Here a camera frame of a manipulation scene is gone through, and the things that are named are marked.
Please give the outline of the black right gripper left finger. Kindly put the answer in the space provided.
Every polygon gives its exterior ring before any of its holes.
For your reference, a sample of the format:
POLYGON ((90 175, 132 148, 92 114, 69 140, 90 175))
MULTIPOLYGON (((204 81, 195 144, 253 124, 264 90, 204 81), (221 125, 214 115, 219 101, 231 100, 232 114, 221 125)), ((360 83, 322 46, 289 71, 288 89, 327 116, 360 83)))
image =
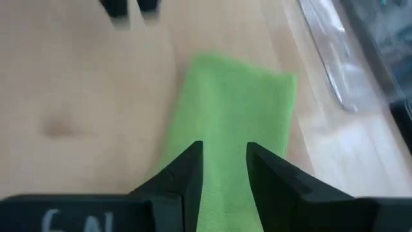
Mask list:
POLYGON ((196 232, 203 188, 203 142, 195 141, 129 194, 146 200, 151 228, 141 232, 196 232))

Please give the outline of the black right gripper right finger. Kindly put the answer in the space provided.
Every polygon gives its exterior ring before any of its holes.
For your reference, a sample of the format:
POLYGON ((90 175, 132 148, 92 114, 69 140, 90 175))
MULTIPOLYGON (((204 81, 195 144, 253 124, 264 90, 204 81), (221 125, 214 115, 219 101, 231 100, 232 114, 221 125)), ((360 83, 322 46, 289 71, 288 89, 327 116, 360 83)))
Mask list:
POLYGON ((354 225, 355 198, 305 173, 255 142, 247 171, 264 232, 327 232, 354 225))

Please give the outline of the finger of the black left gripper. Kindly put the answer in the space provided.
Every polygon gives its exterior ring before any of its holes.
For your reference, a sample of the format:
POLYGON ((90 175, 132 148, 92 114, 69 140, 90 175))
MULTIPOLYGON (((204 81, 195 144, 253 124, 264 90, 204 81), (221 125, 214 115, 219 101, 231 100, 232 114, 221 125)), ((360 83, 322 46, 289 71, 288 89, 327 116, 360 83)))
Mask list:
POLYGON ((162 0, 136 0, 142 13, 157 12, 162 0))
POLYGON ((127 0, 99 0, 110 18, 128 17, 127 0))

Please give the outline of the bright green microfiber towel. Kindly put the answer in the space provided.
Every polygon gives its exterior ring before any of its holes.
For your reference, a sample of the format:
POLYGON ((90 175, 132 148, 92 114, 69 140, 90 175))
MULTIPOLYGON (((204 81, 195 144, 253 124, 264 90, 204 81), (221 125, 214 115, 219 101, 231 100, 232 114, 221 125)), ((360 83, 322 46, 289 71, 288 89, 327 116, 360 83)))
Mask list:
POLYGON ((221 55, 197 55, 175 105, 158 162, 163 168, 203 142, 203 189, 196 232, 263 232, 247 173, 256 142, 288 149, 297 79, 221 55))

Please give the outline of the clear plastic bin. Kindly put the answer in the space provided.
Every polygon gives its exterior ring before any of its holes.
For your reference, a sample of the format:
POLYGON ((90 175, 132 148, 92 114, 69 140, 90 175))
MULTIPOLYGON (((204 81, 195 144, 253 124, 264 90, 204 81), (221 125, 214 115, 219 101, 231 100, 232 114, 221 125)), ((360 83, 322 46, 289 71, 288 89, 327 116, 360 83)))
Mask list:
POLYGON ((401 100, 393 76, 347 0, 298 0, 341 107, 374 112, 401 100))

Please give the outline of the black aluminium table frame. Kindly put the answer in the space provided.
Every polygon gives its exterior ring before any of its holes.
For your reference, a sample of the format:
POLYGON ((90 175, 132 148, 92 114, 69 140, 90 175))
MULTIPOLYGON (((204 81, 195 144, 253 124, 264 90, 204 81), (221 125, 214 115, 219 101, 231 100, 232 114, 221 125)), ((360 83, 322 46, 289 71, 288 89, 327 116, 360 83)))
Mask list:
POLYGON ((339 0, 412 153, 412 0, 339 0))

